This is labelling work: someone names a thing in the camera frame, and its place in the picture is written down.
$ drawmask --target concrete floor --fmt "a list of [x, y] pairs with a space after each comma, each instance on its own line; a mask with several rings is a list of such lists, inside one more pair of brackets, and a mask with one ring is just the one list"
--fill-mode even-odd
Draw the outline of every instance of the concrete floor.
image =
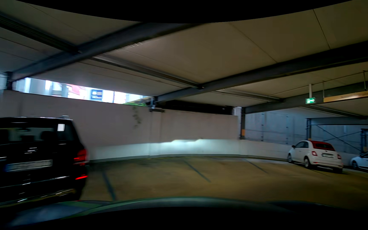
[[308, 170], [242, 158], [166, 158], [93, 165], [81, 200], [212, 196], [249, 201], [310, 201], [368, 210], [368, 173]]

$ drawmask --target concrete wall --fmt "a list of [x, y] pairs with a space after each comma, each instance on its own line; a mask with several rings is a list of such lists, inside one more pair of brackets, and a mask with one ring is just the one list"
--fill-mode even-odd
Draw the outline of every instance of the concrete wall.
[[0, 117], [68, 115], [91, 159], [98, 147], [172, 142], [174, 140], [237, 139], [237, 116], [165, 110], [4, 91]]
[[[245, 118], [245, 138], [254, 141], [293, 145], [306, 139], [306, 118], [330, 118], [336, 115], [291, 108], [271, 112], [253, 113]], [[312, 140], [326, 141], [339, 152], [360, 153], [360, 131], [368, 126], [313, 126]]]
[[[164, 143], [127, 144], [98, 147], [94, 162], [174, 156], [254, 157], [286, 161], [290, 145], [233, 139], [199, 139]], [[355, 154], [340, 153], [343, 164], [350, 165]]]

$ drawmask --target blue sign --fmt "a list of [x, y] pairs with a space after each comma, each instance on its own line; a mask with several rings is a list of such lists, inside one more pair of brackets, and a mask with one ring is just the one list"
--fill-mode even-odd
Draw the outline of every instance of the blue sign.
[[103, 99], [103, 90], [91, 90], [90, 91], [90, 100], [101, 101], [102, 99]]

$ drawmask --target overhead sign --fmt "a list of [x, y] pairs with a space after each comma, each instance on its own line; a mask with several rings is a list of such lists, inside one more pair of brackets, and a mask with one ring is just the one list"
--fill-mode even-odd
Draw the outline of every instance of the overhead sign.
[[103, 90], [91, 90], [90, 91], [90, 100], [101, 101], [102, 99], [103, 99]]
[[354, 92], [354, 93], [348, 93], [333, 97], [325, 97], [323, 99], [323, 102], [336, 102], [336, 101], [343, 101], [343, 100], [350, 100], [355, 98], [361, 98], [361, 97], [368, 97], [368, 91], [363, 92]]
[[314, 104], [316, 103], [316, 98], [314, 97], [310, 97], [310, 98], [306, 98], [306, 104]]

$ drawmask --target parking garage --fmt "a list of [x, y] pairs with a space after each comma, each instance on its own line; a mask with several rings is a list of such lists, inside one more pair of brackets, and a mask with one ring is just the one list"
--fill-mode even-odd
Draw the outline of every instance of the parking garage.
[[[0, 1], [0, 118], [62, 116], [88, 152], [80, 200], [368, 210], [368, 170], [351, 169], [368, 153], [368, 0], [201, 24]], [[289, 164], [306, 140], [343, 173]]]

